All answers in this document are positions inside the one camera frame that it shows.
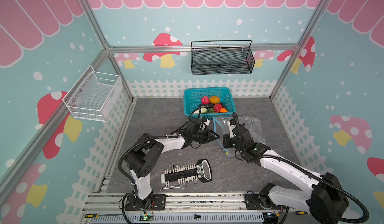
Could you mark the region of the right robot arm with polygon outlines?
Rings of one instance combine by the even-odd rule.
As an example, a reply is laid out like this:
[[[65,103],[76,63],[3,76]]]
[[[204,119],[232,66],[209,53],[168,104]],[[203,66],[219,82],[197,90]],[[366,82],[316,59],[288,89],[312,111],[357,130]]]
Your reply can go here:
[[[370,217],[365,205],[343,190],[336,176],[307,170],[268,146],[256,143],[244,125],[229,126],[229,133],[224,135],[224,147],[234,148],[249,164],[270,170],[298,187],[291,190],[270,185],[260,191],[274,206],[305,211],[320,224],[362,224]]]

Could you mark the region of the pink toy fruit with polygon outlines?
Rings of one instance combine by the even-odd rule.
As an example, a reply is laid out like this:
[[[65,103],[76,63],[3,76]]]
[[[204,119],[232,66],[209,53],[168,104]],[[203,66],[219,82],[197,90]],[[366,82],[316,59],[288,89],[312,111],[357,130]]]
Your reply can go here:
[[[210,99],[208,96],[203,96],[201,98],[201,104],[210,104]]]

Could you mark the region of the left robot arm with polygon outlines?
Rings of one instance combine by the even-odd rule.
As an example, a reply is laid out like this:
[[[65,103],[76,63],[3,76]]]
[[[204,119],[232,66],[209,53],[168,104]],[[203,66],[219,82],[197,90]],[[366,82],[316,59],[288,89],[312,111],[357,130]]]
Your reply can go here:
[[[140,209],[146,212],[149,209],[165,209],[166,195],[155,195],[151,187],[150,173],[155,168],[161,154],[182,150],[192,145],[213,142],[220,138],[218,134],[208,128],[209,122],[185,124],[181,128],[165,136],[152,136],[144,133],[138,141],[128,149],[118,162],[121,174],[128,178],[133,185],[133,192],[126,193],[122,199],[122,210]],[[166,188],[171,182],[178,182],[185,187],[200,181],[212,181],[212,170],[206,159],[198,160],[197,164],[169,168],[161,176],[161,182]]]

